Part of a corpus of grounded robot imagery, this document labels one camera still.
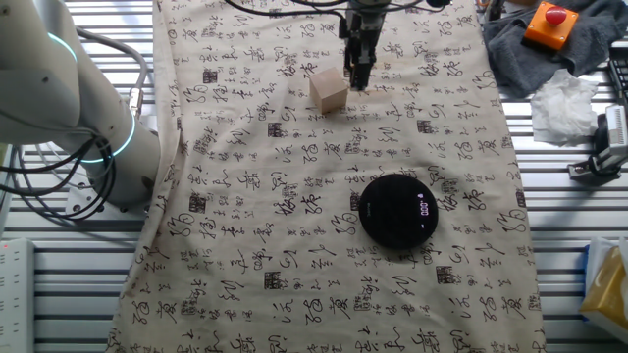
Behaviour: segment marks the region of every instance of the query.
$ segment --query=white plastic bag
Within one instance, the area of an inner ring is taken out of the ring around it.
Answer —
[[[623,236],[619,239],[619,252],[624,263],[624,269],[628,270],[628,241]],[[621,281],[621,297],[624,299],[624,316],[628,320],[628,276]]]

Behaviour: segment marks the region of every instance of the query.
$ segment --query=cable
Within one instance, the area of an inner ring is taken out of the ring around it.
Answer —
[[[74,166],[72,167],[72,169],[70,170],[70,173],[68,174],[68,176],[61,181],[60,183],[58,183],[57,185],[49,188],[49,189],[45,189],[45,190],[40,190],[40,191],[33,191],[31,193],[27,193],[24,192],[20,189],[17,188],[11,188],[5,185],[0,185],[0,190],[3,190],[5,192],[10,192],[12,194],[16,194],[16,195],[20,195],[20,196],[45,196],[45,195],[49,195],[53,192],[59,191],[61,190],[64,186],[66,186],[68,184],[68,182],[70,182],[70,179],[74,176],[74,173],[77,171],[77,169],[79,168],[80,165],[80,161],[83,159],[83,156],[79,156],[77,161],[75,162]]]
[[[112,47],[114,49],[118,49],[123,53],[131,55],[139,64],[139,77],[137,78],[137,82],[135,83],[134,88],[141,89],[141,87],[144,85],[144,81],[146,80],[146,76],[148,75],[148,65],[146,65],[146,61],[144,60],[144,57],[141,56],[139,52],[129,47],[125,43],[122,43],[117,40],[113,40],[111,38],[107,38],[106,36],[103,36],[100,34],[92,33],[81,27],[77,27],[77,33],[79,36],[85,39],[94,40],[100,44]]]
[[[391,5],[394,5],[394,6],[403,6],[403,5],[399,5],[399,4],[391,4]],[[441,6],[438,10],[434,10],[434,9],[426,9],[426,8],[422,8],[422,7],[419,7],[419,6],[410,6],[409,8],[411,8],[411,9],[417,9],[417,10],[421,10],[421,11],[427,11],[427,12],[431,12],[431,13],[439,13],[439,12],[441,12],[442,10],[444,10],[444,9],[445,9],[445,7],[446,7],[446,5]]]
[[[371,6],[356,6],[352,8],[351,10],[357,10],[357,11],[369,12],[369,13],[388,13],[388,12],[395,12],[395,11],[401,11],[401,10],[412,8],[416,4],[420,3],[421,1],[423,0],[414,0],[411,3],[405,4],[405,5],[390,3],[389,5],[395,6],[394,8],[375,9],[381,5],[371,5]]]
[[[59,167],[63,167],[67,164],[69,164],[73,159],[79,157],[82,155],[81,159],[84,158],[84,156],[87,154],[87,152],[89,151],[89,149],[91,148],[91,146],[93,145],[93,139],[89,140],[87,142],[85,142],[78,150],[77,152],[73,153],[72,155],[70,155],[70,157],[66,158],[63,161],[60,161],[58,163],[55,163],[53,165],[50,166],[46,166],[46,167],[41,167],[41,168],[33,168],[33,169],[18,169],[18,168],[7,168],[7,167],[0,167],[0,172],[7,172],[7,173],[18,173],[18,174],[31,174],[31,173],[44,173],[44,172],[50,172],[56,168]]]
[[[329,1],[329,2],[318,2],[318,1],[307,1],[307,0],[290,0],[290,1],[299,5],[326,7],[326,6],[342,5],[348,2],[349,0],[336,0],[336,1]]]
[[[28,121],[23,121],[22,119],[7,113],[5,111],[3,111],[2,109],[0,109],[0,115],[1,116],[5,116],[7,117],[9,120],[14,121],[18,124],[23,124],[29,127],[34,127],[37,129],[44,129],[46,131],[53,131],[53,132],[62,132],[62,133],[89,133],[92,136],[96,136],[98,135],[98,132],[96,132],[95,130],[89,128],[89,127],[71,127],[71,128],[57,128],[57,127],[50,127],[50,126],[39,126],[39,125],[35,125],[31,122]]]
[[[233,7],[235,7],[236,9],[240,10],[240,11],[244,11],[245,13],[251,14],[251,15],[258,15],[258,16],[268,16],[268,17],[284,17],[284,16],[296,16],[296,15],[334,15],[334,16],[338,16],[340,17],[341,20],[344,20],[344,16],[339,13],[336,10],[318,10],[318,11],[288,11],[288,12],[284,12],[284,13],[271,13],[271,12],[264,12],[264,11],[257,11],[257,10],[252,10],[252,9],[248,9],[245,8],[241,5],[236,4],[235,2],[233,2],[232,0],[225,0],[225,2]]]
[[[46,220],[48,220],[49,222],[52,222],[55,225],[61,226],[61,227],[71,227],[72,224],[68,223],[67,221],[82,221],[85,220],[91,216],[93,216],[96,212],[99,212],[102,208],[102,206],[104,205],[104,203],[106,202],[106,200],[109,198],[109,196],[111,195],[111,192],[113,190],[114,184],[115,184],[115,179],[116,179],[116,166],[115,166],[115,159],[113,158],[112,154],[111,154],[111,148],[108,146],[108,143],[103,144],[102,142],[100,142],[99,140],[95,141],[96,145],[99,147],[99,151],[101,152],[101,156],[103,158],[103,163],[105,164],[105,170],[111,171],[111,182],[109,183],[109,174],[107,174],[105,176],[105,179],[103,181],[103,184],[100,188],[100,190],[98,191],[97,196],[94,198],[94,200],[87,205],[86,207],[84,207],[82,210],[74,212],[72,214],[69,215],[61,215],[58,212],[52,210],[41,198],[39,198],[38,196],[35,196],[35,199],[41,204],[41,206],[43,207],[43,210],[36,208],[28,199],[26,199],[24,196],[22,196],[22,200],[31,208],[31,210],[33,210],[34,212],[36,212],[38,215],[40,215],[41,217],[45,218]],[[15,159],[17,153],[14,153],[12,155],[12,158]],[[24,159],[22,158],[21,154],[18,154],[19,160],[20,160],[20,164],[21,167],[24,167]],[[14,184],[18,185],[18,181],[17,178],[15,177],[15,174],[12,174],[13,180],[14,180]],[[30,180],[28,179],[27,176],[25,176],[25,182],[26,185],[28,187],[28,190],[33,192],[32,190],[32,185],[30,184]],[[98,204],[98,206],[96,206],[91,212],[89,212],[87,215],[79,217],[79,218],[75,218],[75,216],[81,215],[85,212],[87,212],[90,208],[92,208],[94,205],[96,205],[97,202],[100,203]]]
[[[48,160],[46,159],[46,156],[45,156],[45,155],[43,154],[43,152],[41,151],[41,147],[40,147],[38,144],[35,144],[34,146],[35,146],[35,149],[37,150],[37,154],[39,155],[39,158],[41,158],[41,161],[43,161],[43,163],[44,163],[46,166],[49,166],[49,162],[48,162]],[[55,156],[56,156],[56,157],[57,157],[60,161],[62,161],[62,160],[63,160],[63,159],[61,158],[61,156],[59,156],[59,154],[57,153],[57,151],[55,151],[55,150],[54,150],[54,147],[51,147],[51,146],[50,146],[50,142],[46,143],[46,146],[50,149],[50,151],[51,151],[52,153],[54,153],[54,155],[55,155]],[[101,178],[105,177],[105,175],[106,175],[107,173],[109,173],[109,170],[111,169],[111,166],[112,166],[112,165],[110,164],[110,165],[109,165],[109,167],[107,167],[107,168],[106,168],[106,169],[102,172],[102,174],[100,174],[100,175],[98,175],[98,176],[88,176],[87,174],[85,174],[85,173],[80,173],[80,172],[76,172],[76,173],[75,173],[75,176],[82,176],[82,177],[92,178],[92,179],[94,179],[94,180],[100,180]],[[62,176],[60,176],[60,175],[59,175],[59,173],[58,173],[56,170],[52,170],[52,171],[50,171],[50,172],[52,172],[52,174],[53,174],[53,175],[54,175],[54,176],[55,176],[58,180],[63,180],[63,179],[64,179]],[[75,187],[75,188],[77,188],[77,189],[90,189],[90,188],[94,188],[94,186],[93,186],[93,185],[87,186],[87,185],[80,185],[80,184],[75,184],[75,183],[71,183],[71,182],[68,182],[68,185],[69,185],[69,186],[72,186],[72,187]]]

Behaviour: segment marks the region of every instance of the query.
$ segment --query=wooden cube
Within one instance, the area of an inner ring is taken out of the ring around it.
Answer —
[[[524,39],[553,50],[560,50],[569,38],[576,20],[578,14],[575,12],[544,1],[530,21]]]
[[[310,97],[321,114],[326,114],[346,104],[348,87],[342,76],[331,68],[310,77]]]

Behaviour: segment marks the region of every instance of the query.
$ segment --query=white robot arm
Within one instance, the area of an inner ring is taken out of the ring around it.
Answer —
[[[130,107],[80,45],[59,0],[0,0],[0,141],[52,141],[69,154],[95,131],[109,141],[117,175],[108,199],[117,206],[147,201],[159,166],[156,132],[138,118],[140,90]],[[104,172],[98,148],[81,165]]]

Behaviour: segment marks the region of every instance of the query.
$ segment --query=orange device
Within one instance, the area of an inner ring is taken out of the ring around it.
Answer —
[[[544,1],[530,21],[524,39],[560,50],[569,38],[576,20],[577,13]]]

